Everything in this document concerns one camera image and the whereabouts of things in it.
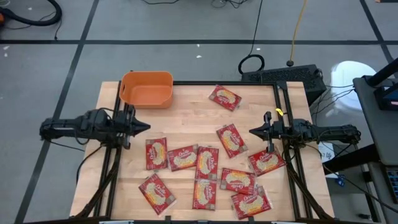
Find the snack packet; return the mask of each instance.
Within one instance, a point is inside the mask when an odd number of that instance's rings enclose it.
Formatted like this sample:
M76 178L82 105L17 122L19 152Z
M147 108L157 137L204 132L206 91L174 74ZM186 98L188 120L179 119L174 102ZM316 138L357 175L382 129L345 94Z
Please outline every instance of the snack packet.
M166 209L176 202L173 194L156 174L149 177L138 188L158 216L161 216Z
M221 143L223 143L229 158L235 157L248 150L248 147L243 142L243 139L234 124L223 126L217 130L217 135L220 138Z
M234 111L240 104L242 98L226 88L216 85L216 88L210 94L209 99L224 106L230 111Z
M195 179L217 180L218 149L199 146Z
M198 144L174 149L167 153L171 171L194 167L197 164Z
M164 169L167 167L166 137L146 140L147 170Z
M195 180L193 188L193 209L216 210L217 182L212 180Z
M255 183L256 175L253 173L223 168L220 189L252 195Z
M231 198L236 216L240 220L272 209L272 203L262 186L257 187L253 195L236 194Z
M266 150L258 152L248 157L249 164L257 176L266 174L270 171L286 165L285 161L279 155L278 150L267 153Z

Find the orange plastic basket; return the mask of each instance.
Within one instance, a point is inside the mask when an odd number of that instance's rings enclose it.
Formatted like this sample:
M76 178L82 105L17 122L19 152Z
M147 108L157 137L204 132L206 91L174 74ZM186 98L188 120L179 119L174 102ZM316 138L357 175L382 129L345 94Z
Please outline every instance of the orange plastic basket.
M173 76L169 72L128 72L119 96L136 108L168 108L173 102Z

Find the wooden table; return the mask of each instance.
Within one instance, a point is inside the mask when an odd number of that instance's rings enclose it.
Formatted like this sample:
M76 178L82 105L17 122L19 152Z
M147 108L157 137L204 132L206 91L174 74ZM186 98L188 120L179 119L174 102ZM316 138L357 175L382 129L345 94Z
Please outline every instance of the wooden table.
M117 88L117 82L104 82L96 107L113 108ZM138 189L145 178L153 174L153 171L146 170L145 139L166 136L168 150L196 143L219 148L218 178L221 177L223 167L250 171L247 156L264 150L266 142L250 134L248 130L263 124L263 115L266 111L271 111L272 117L277 119L273 88L271 86L227 86L227 88L243 98L241 107L234 112L210 101L208 95L214 86L203 85L174 86L174 101L166 110L137 110L136 118L150 124L151 128L131 138L130 150L123 149L112 219L164 220L164 217L158 217L155 214ZM311 121L302 83L288 83L288 88L294 118ZM217 128L230 123L235 124L249 148L246 155L240 155L235 159L228 159L216 135ZM281 152L280 141L274 142ZM98 145L98 142L90 141L86 147L86 156ZM105 149L97 152L82 167L71 215L77 214L97 190L104 152ZM301 156L309 191L325 211L333 216L318 152L311 147L306 147L301 150ZM235 193L219 188L216 192L215 211L191 209L194 168L176 172L164 169L158 171L157 174L177 198L177 203L166 213L166 215L171 215L172 220L238 220L231 209L230 201L230 197ZM255 220L294 220L286 168L283 167L258 177L257 183L263 185L268 191L274 208L254 216ZM302 194L298 189L297 192L300 213L302 217L305 217ZM104 214L107 198L108 193L105 193L101 214Z

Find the yellow cable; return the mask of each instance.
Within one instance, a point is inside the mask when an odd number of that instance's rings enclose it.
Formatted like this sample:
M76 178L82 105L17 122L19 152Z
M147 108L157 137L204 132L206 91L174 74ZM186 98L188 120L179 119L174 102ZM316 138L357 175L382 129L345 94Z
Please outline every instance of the yellow cable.
M292 50L290 51L290 60L291 61L293 60L293 56L294 56L294 40L296 39L297 29L299 28L299 25L300 25L300 22L301 22L301 18L303 17L305 6L307 6L307 1L308 0L304 0L303 7L301 8L300 15L298 16L296 28L294 29L293 40L292 40Z

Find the floor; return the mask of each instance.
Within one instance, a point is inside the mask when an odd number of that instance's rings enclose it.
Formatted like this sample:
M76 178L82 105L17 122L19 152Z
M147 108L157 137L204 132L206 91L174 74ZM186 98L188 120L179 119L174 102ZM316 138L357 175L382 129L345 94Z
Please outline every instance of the floor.
M0 223L69 215L83 153L43 144L38 133L45 118L73 118L94 108L101 82L120 80L130 70L166 70L176 80L240 80L238 63L250 51L260 4L216 9L211 0L57 2L63 9L58 41L58 25L0 29ZM297 0L264 0L254 51L264 56L265 69L285 67L301 7ZM53 12L44 0L11 0L7 8L36 20ZM397 11L397 3L374 0L309 0L295 65L316 64L325 83L332 66L345 60L379 70L398 57ZM258 67L254 60L243 70ZM331 192L337 217L355 221L357 213L368 212L363 194Z

